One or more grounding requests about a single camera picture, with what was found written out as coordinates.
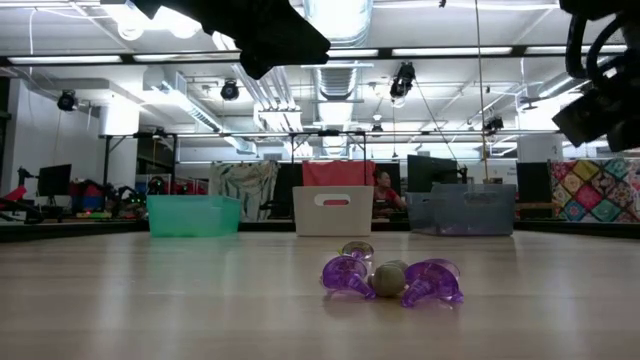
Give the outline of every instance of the storage bin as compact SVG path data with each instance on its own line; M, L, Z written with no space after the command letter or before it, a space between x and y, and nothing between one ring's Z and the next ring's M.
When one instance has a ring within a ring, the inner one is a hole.
M435 217L431 193L407 193L407 212L411 231L435 234Z
M410 225L440 236L508 236L515 196L515 185L436 184L430 194L409 194Z
M236 233L240 201L224 196L156 195L147 198L152 237L215 237Z
M293 188L298 236L369 236L372 186Z

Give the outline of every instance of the computer monitor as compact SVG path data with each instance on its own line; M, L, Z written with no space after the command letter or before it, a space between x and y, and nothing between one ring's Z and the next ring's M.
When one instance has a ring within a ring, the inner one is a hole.
M458 164L453 160L409 155L407 171L411 193L431 192L434 183L458 183Z
M38 196L69 195L70 182L71 165L41 168L38 175Z

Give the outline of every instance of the gray plastic bin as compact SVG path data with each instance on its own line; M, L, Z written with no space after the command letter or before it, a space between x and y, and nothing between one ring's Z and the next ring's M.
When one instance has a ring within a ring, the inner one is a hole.
M515 185L436 184L430 194L409 194L415 232L440 236L513 234Z

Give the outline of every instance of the tan ball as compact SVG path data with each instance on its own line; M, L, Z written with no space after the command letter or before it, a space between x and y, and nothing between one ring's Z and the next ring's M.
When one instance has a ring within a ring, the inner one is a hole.
M407 265L407 263L402 261L402 260L387 261L386 263L384 263L382 265L395 265L395 266L398 266L402 270L402 272L407 271L407 268L409 267L409 265Z
M395 264L383 264L369 278L369 283L380 297L393 297L404 290L404 271Z

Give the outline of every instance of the fabric banner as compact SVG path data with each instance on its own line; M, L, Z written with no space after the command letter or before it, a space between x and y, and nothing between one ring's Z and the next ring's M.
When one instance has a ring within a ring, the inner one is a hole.
M239 199L242 221L265 220L269 211L260 205L272 200L278 177L278 163L212 164L209 176L209 195L223 195Z
M640 221L640 162L625 159L550 163L553 200L574 222Z
M364 171L367 171L366 185L373 186L373 161L332 161L302 163L304 186L363 186Z

